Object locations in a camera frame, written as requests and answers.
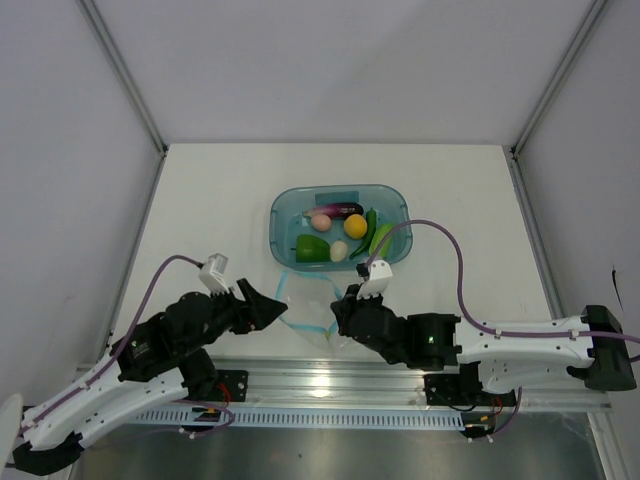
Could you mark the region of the clear zip top bag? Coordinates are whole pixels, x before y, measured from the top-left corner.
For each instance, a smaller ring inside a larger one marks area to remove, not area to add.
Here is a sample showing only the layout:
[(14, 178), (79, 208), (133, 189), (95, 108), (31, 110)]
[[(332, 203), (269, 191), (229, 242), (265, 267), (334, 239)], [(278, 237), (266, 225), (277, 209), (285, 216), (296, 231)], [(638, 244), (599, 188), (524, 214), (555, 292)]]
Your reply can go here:
[(314, 347), (332, 352), (338, 335), (331, 304), (342, 298), (342, 290), (322, 273), (283, 270), (275, 299), (287, 310), (280, 320)]

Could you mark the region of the white egg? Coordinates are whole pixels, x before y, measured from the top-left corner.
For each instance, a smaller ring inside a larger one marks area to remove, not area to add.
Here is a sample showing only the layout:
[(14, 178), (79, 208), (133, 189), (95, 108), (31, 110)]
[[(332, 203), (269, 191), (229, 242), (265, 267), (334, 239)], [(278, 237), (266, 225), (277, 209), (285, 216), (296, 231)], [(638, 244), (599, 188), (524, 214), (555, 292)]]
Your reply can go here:
[(337, 240), (331, 244), (330, 260), (333, 263), (344, 261), (348, 257), (348, 254), (349, 254), (349, 247), (344, 241)]

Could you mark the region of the green bell pepper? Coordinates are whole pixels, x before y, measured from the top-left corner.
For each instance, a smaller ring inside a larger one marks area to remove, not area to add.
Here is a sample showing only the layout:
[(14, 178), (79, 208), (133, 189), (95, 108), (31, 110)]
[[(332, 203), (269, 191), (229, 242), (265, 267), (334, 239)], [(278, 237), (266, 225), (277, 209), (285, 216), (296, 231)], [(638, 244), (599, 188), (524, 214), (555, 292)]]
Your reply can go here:
[(329, 262), (330, 245), (320, 237), (301, 234), (296, 239), (295, 260), (298, 263)]

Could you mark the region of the blue translucent plastic basin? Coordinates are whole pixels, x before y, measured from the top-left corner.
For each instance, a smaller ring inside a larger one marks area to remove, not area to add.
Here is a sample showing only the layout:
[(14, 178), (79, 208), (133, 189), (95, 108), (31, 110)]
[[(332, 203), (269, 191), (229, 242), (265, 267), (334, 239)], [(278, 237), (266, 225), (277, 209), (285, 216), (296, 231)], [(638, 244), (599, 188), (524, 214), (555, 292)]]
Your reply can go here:
[[(269, 221), (269, 246), (276, 261), (281, 265), (304, 272), (346, 271), (365, 261), (368, 250), (353, 260), (349, 255), (360, 245), (359, 239), (349, 238), (343, 228), (346, 219), (332, 219), (332, 226), (326, 232), (319, 232), (311, 226), (311, 218), (303, 212), (325, 204), (355, 202), (364, 208), (377, 212), (377, 227), (384, 223), (394, 226), (409, 219), (408, 204), (394, 188), (381, 184), (329, 185), (297, 187), (281, 193), (274, 200)], [(298, 263), (295, 260), (296, 239), (301, 234), (311, 234), (324, 239), (330, 246), (337, 240), (349, 247), (348, 257), (338, 263)]]

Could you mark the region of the orange fruit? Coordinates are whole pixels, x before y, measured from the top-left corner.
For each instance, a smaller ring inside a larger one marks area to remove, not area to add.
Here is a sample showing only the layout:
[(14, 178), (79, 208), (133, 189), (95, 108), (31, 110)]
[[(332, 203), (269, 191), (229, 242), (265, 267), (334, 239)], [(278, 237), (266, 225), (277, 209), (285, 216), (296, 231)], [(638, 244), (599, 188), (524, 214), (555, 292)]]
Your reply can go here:
[(368, 224), (360, 214), (350, 215), (343, 224), (346, 235), (351, 239), (361, 239), (366, 235)]

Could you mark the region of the light green cucumber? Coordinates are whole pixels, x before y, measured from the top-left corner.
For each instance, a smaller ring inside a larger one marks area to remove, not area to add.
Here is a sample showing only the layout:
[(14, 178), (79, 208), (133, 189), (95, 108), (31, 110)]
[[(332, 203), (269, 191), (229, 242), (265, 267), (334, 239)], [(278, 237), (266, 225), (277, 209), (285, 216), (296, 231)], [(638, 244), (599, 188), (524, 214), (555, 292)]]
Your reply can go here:
[[(394, 228), (393, 223), (384, 223), (377, 227), (374, 236), (372, 237), (371, 244), (369, 246), (369, 256), (372, 256), (378, 246), (382, 243), (384, 237)], [(393, 238), (388, 239), (381, 247), (378, 252), (377, 257), (381, 259), (385, 259), (389, 252), (389, 249), (393, 243)]]

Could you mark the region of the dark green chili pepper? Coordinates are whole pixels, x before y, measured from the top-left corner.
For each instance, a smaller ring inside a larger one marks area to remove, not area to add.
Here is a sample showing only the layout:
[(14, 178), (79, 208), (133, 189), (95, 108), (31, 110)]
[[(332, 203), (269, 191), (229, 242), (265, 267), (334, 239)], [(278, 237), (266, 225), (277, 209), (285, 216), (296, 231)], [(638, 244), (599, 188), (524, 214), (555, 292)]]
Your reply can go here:
[(368, 229), (366, 235), (359, 239), (361, 241), (360, 245), (349, 255), (350, 260), (363, 255), (368, 250), (377, 228), (377, 212), (374, 209), (369, 209), (362, 216), (364, 216), (367, 221)]

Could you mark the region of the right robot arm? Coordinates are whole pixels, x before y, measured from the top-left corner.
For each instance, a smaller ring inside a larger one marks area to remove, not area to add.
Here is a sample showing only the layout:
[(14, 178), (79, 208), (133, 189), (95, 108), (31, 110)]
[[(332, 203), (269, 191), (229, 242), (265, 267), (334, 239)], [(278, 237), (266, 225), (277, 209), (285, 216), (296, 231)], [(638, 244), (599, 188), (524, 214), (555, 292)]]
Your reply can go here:
[(604, 392), (637, 386), (627, 349), (630, 338), (601, 305), (588, 305), (578, 316), (547, 324), (480, 326), (454, 314), (401, 317), (384, 306), (381, 297), (354, 294), (333, 302), (331, 311), (341, 335), (390, 365), (426, 372), (458, 368), (458, 395), (472, 404), (490, 394), (568, 378)]

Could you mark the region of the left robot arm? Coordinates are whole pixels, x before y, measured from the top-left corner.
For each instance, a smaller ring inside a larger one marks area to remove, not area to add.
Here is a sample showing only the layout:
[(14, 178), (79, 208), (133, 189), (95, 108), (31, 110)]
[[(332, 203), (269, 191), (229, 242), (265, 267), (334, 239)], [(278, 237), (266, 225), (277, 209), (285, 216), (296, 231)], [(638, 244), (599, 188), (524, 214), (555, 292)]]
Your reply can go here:
[(238, 282), (234, 293), (189, 292), (138, 324), (80, 379), (26, 410), (15, 469), (47, 476), (65, 469), (98, 439), (156, 406), (199, 401), (216, 390), (219, 374), (206, 351), (227, 332), (244, 335), (270, 326), (285, 303)]

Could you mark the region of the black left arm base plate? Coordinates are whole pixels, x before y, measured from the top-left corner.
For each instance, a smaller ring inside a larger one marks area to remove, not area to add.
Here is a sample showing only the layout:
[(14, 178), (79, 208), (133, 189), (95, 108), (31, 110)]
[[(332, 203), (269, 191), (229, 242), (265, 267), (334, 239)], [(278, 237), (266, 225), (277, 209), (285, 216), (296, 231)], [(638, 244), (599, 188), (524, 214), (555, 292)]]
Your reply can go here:
[(219, 370), (218, 379), (206, 395), (189, 395), (188, 400), (244, 403), (249, 387), (249, 372), (247, 370)]

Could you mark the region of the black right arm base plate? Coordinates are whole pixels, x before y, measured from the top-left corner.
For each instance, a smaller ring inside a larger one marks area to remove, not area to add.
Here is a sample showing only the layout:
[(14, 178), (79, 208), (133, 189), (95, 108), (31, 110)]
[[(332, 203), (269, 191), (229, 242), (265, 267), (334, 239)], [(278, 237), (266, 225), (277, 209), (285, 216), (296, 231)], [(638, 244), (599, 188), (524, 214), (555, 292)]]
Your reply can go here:
[(427, 374), (423, 377), (426, 403), (469, 411), (472, 407), (514, 407), (516, 393), (488, 393), (475, 380), (463, 380), (458, 374)]

